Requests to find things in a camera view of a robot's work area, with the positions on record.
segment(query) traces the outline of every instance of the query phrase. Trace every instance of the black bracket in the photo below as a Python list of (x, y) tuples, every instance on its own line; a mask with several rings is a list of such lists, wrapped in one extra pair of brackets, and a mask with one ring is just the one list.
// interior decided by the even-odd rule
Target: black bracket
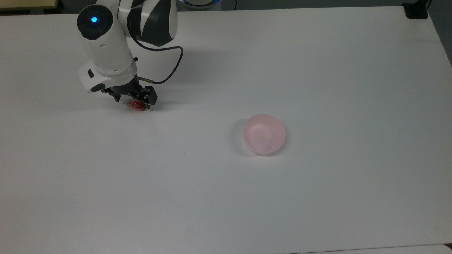
[(418, 0), (414, 4), (404, 3), (406, 17), (409, 19), (427, 19), (428, 13), (425, 7), (429, 0)]

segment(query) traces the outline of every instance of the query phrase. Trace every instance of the black cable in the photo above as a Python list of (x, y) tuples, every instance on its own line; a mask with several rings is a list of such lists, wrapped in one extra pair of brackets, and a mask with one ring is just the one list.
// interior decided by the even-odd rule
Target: black cable
[(162, 83), (167, 82), (167, 81), (171, 78), (171, 76), (176, 72), (176, 69), (177, 69), (177, 67), (178, 67), (179, 64), (180, 64), (180, 61), (182, 60), (182, 56), (184, 55), (184, 49), (183, 49), (181, 46), (165, 47), (165, 48), (150, 48), (150, 47), (146, 47), (146, 46), (144, 46), (143, 44), (141, 44), (141, 43), (137, 40), (137, 38), (135, 38), (135, 36), (132, 35), (132, 33), (131, 33), (131, 31), (130, 31), (130, 26), (131, 26), (130, 23), (131, 23), (131, 22), (130, 22), (130, 13), (129, 13), (129, 15), (127, 16), (127, 30), (129, 30), (130, 37), (132, 37), (133, 41), (134, 41), (136, 44), (138, 44), (139, 46), (141, 46), (142, 48), (147, 49), (147, 50), (149, 50), (149, 51), (156, 51), (156, 52), (167, 51), (167, 50), (176, 49), (176, 48), (180, 49), (179, 60), (177, 61), (176, 66), (174, 67), (173, 71), (168, 75), (168, 77), (166, 77), (166, 79), (164, 79), (163, 81), (152, 81), (153, 84), (162, 84)]

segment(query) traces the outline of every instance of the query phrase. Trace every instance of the pink bowl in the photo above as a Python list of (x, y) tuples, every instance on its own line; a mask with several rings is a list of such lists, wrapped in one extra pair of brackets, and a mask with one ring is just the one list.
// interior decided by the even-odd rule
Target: pink bowl
[(260, 114), (246, 121), (243, 137), (253, 153), (266, 155), (281, 148), (286, 140), (286, 129), (274, 116)]

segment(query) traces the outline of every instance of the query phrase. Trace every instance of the white robot body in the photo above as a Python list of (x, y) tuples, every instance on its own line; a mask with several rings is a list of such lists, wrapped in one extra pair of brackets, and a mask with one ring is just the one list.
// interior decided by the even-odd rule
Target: white robot body
[(127, 44), (134, 40), (162, 46), (177, 32), (174, 0), (99, 0), (84, 8), (77, 19), (80, 42), (90, 61), (79, 70), (79, 78), (88, 93), (102, 91), (116, 101), (122, 94), (154, 105), (153, 87), (141, 87), (137, 66)]

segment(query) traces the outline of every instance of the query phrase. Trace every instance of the black stripe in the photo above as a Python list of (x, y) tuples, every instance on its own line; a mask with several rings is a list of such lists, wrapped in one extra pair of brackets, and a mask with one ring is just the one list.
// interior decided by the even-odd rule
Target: black stripe
[(130, 10), (130, 36), (138, 41), (147, 42), (155, 46), (162, 46), (173, 39), (170, 35), (170, 10), (172, 0), (159, 0), (151, 11), (141, 35), (141, 11), (145, 0), (133, 0)]

